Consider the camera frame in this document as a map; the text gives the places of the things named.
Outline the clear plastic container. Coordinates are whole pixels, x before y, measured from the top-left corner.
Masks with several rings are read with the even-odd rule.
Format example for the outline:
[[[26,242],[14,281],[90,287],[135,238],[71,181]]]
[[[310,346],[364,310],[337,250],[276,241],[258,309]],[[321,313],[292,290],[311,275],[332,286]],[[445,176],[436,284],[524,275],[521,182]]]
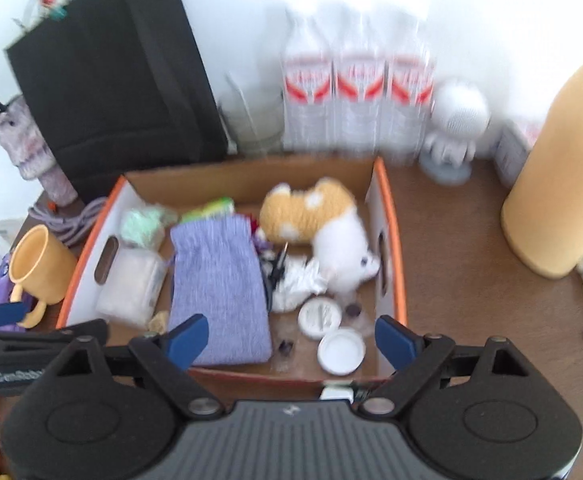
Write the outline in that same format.
[[[142,330],[154,316],[168,266],[158,252],[124,247],[116,253],[95,311],[106,320]]]

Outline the purple knitted pouch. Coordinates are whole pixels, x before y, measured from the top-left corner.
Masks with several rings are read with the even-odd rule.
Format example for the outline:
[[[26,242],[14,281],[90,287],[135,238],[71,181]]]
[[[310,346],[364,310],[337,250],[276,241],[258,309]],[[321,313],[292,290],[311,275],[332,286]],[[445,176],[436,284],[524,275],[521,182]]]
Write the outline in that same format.
[[[168,328],[205,315],[198,367],[260,364],[272,356],[266,290],[252,225],[242,214],[181,223],[170,231],[173,293]]]

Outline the white tissue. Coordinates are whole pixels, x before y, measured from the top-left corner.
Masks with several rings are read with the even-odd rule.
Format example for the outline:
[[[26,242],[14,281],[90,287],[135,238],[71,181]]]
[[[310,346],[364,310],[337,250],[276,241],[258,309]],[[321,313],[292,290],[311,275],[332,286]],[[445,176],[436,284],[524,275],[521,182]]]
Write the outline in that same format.
[[[327,281],[316,259],[288,256],[280,278],[272,292],[273,313],[295,311],[310,297],[327,292]]]

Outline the white round lid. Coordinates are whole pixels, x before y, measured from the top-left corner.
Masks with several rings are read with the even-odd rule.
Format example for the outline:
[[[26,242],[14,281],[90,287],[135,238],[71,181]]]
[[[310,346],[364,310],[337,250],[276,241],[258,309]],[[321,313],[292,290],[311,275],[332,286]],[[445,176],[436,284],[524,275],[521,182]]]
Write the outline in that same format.
[[[317,346],[317,362],[328,374],[348,376],[363,363],[366,346],[362,336],[345,327],[325,335]]]

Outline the white round jar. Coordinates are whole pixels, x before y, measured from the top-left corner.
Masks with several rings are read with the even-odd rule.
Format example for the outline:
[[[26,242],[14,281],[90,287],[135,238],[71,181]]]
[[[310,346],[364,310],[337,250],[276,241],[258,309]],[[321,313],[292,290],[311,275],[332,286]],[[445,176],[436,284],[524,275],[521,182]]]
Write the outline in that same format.
[[[321,340],[327,334],[339,329],[342,310],[337,302],[329,297],[314,297],[302,305],[297,321],[299,330],[306,337]]]

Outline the yellow ceramic mug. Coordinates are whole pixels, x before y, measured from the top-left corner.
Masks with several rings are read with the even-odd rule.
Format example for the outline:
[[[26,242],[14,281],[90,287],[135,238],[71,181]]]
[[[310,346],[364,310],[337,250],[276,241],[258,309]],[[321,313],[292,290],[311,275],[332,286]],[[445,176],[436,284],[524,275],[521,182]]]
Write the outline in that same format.
[[[44,224],[34,226],[22,237],[8,265],[8,277],[14,284],[10,300],[19,302],[26,292],[37,303],[18,326],[34,328],[47,307],[64,300],[77,263],[77,257]]]

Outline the green wrapped bundle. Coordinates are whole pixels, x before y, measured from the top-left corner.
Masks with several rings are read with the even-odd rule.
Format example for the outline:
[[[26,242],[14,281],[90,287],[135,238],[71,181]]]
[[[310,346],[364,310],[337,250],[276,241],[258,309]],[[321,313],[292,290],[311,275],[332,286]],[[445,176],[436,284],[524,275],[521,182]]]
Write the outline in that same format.
[[[158,252],[168,229],[178,220],[174,210],[162,205],[129,208],[121,217],[120,239],[128,246]]]

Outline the orange white plush toy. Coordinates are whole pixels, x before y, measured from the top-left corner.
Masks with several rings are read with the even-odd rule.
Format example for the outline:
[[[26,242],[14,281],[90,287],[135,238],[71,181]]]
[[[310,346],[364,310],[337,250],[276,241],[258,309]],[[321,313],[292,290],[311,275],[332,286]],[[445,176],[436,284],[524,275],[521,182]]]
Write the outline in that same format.
[[[272,243],[309,244],[333,296],[353,296],[379,272],[357,201],[336,179],[322,178],[305,191],[276,185],[261,205],[259,224]]]

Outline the yellow thermos jug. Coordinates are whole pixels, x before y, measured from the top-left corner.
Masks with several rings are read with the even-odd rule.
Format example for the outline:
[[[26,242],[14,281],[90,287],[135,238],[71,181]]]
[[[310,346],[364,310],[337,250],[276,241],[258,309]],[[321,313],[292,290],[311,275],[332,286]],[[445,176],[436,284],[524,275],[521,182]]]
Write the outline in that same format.
[[[501,225],[516,256],[545,278],[563,278],[583,257],[583,65],[549,109]]]

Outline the purple textured vase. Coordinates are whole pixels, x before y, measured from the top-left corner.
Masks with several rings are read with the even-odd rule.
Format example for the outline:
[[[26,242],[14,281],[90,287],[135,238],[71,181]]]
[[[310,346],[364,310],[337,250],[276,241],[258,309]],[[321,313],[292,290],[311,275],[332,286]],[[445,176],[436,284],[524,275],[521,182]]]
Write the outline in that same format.
[[[78,194],[57,163],[23,96],[0,113],[0,145],[26,181],[38,180],[49,199],[65,207]]]

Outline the white robot figurine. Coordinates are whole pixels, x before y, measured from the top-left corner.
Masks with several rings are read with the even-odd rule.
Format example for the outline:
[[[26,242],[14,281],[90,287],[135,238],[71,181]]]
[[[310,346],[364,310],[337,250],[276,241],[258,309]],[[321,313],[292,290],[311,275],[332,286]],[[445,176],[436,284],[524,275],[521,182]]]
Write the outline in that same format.
[[[489,102],[477,84],[461,78],[437,84],[418,156],[424,174],[441,185],[464,184],[471,175],[477,141],[490,120]]]

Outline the middle water bottle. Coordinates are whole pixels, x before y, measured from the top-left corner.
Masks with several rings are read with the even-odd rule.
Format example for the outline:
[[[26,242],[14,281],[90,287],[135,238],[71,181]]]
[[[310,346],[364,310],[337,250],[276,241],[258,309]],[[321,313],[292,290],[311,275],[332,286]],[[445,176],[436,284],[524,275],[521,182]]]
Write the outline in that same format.
[[[350,10],[334,56],[338,146],[352,156],[376,151],[386,58],[369,14]]]

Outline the water bottle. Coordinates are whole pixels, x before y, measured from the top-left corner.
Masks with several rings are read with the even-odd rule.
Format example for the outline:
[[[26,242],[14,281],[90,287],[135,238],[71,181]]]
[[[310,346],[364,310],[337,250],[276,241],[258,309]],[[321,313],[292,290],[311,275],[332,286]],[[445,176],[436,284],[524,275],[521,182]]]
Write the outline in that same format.
[[[298,152],[324,152],[331,145],[333,57],[312,15],[288,10],[290,32],[281,67],[286,139]]]
[[[436,58],[421,20],[406,14],[387,50],[385,157],[396,165],[417,159],[427,127]]]
[[[352,156],[376,151],[386,58],[369,14],[350,10],[334,56],[338,146]]]

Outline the right water bottle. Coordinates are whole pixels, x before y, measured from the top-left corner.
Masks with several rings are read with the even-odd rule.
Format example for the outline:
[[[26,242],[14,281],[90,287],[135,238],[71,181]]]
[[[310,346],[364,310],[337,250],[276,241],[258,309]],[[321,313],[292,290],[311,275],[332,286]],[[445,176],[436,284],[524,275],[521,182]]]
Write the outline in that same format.
[[[417,159],[427,127],[436,58],[421,20],[406,14],[387,50],[385,157],[396,165]]]

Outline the left water bottle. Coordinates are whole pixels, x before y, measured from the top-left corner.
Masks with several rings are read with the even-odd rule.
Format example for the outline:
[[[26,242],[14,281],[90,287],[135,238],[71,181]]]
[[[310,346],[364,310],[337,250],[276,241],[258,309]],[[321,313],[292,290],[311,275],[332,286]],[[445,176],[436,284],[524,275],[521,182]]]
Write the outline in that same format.
[[[312,15],[288,10],[290,32],[281,67],[286,139],[298,152],[324,152],[331,145],[333,57]]]

